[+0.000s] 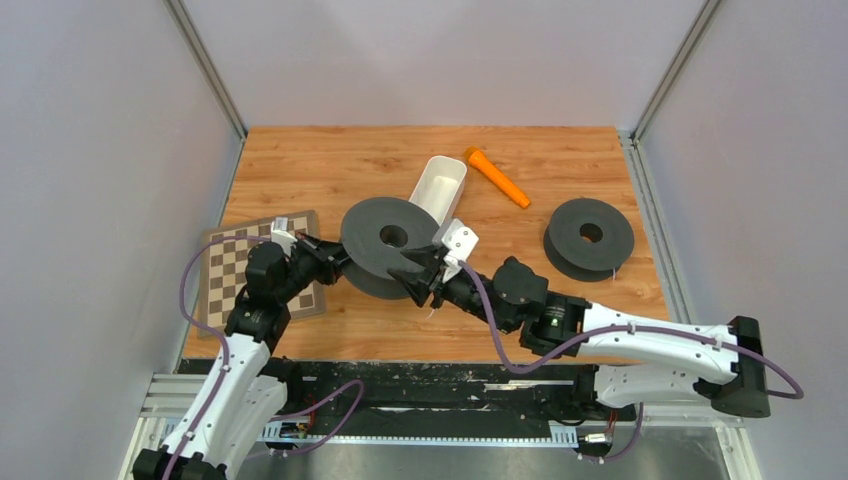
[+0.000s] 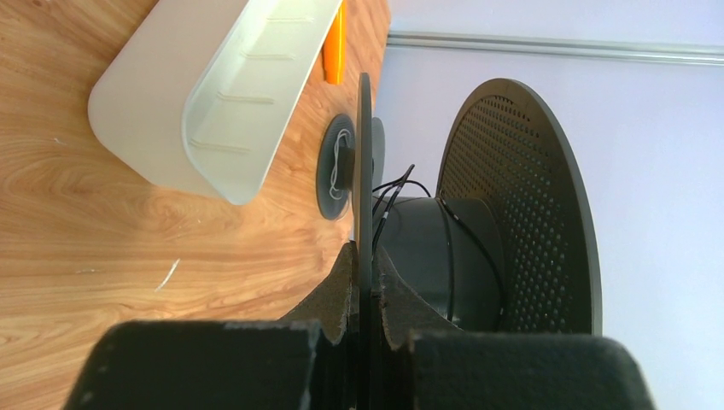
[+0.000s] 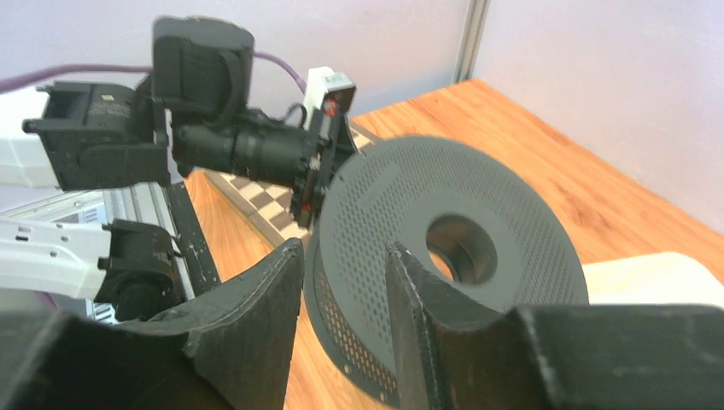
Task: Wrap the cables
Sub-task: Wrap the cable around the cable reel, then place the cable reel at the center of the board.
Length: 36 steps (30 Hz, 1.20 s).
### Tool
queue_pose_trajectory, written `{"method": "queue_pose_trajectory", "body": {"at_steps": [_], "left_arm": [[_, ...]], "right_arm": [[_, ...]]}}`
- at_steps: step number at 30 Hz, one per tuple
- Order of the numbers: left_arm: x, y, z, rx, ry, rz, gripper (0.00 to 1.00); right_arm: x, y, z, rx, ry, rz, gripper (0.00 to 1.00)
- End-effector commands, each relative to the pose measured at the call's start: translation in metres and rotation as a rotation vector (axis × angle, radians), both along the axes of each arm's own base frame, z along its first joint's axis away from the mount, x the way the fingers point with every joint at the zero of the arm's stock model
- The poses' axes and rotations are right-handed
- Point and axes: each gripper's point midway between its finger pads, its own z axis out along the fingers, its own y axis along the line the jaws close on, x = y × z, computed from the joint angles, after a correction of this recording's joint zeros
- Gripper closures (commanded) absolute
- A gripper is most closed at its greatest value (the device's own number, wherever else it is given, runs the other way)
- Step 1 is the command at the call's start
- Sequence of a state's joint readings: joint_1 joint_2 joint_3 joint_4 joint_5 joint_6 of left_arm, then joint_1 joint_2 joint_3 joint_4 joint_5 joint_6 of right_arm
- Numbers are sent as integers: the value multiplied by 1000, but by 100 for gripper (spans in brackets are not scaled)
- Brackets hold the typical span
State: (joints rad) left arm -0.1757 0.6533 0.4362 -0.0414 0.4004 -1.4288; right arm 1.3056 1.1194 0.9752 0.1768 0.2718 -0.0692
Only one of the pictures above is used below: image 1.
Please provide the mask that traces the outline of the black spool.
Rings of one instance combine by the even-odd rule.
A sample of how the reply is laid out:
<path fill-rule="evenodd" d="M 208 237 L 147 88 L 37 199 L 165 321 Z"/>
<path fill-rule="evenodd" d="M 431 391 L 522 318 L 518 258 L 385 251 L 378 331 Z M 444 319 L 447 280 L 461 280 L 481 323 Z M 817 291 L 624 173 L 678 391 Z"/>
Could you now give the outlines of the black spool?
<path fill-rule="evenodd" d="M 405 258 L 403 249 L 431 243 L 438 223 L 419 206 L 394 197 L 372 197 L 353 205 L 344 215 L 340 241 L 349 256 L 344 277 L 359 291 L 375 298 L 403 300 L 403 286 L 388 271 L 418 273 L 422 267 Z"/>
<path fill-rule="evenodd" d="M 576 198 L 558 206 L 543 234 L 549 262 L 581 282 L 613 277 L 630 258 L 635 235 L 626 217 L 612 205 Z"/>

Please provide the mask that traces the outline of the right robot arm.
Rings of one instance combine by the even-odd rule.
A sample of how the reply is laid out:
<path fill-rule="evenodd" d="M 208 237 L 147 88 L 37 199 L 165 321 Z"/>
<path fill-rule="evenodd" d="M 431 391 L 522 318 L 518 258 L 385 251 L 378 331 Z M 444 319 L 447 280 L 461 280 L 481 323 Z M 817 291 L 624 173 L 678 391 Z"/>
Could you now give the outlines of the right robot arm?
<path fill-rule="evenodd" d="M 707 400 L 727 415 L 767 418 L 770 394 L 758 320 L 736 316 L 719 325 L 672 324 L 631 315 L 554 292 L 546 278 L 515 257 L 493 278 L 463 262 L 451 265 L 444 248 L 406 250 L 414 271 L 389 269 L 419 306 L 448 302 L 489 326 L 494 341 L 519 332 L 538 361 L 508 370 L 529 373 L 562 356 L 609 356 L 631 365 L 588 366 L 574 382 L 571 403 L 584 417 L 640 402 Z"/>

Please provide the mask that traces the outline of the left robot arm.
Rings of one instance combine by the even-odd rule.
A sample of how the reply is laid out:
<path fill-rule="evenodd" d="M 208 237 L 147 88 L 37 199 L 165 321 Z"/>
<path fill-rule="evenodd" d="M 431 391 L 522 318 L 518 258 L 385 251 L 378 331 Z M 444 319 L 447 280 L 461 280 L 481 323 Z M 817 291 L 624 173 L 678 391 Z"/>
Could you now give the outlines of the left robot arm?
<path fill-rule="evenodd" d="M 272 354 L 287 328 L 288 303 L 314 282 L 335 284 L 349 256 L 338 242 L 306 234 L 255 240 L 246 283 L 236 296 L 217 357 L 187 412 L 163 444 L 143 449 L 136 479 L 234 479 L 277 413 L 293 414 L 306 399 L 297 366 Z"/>

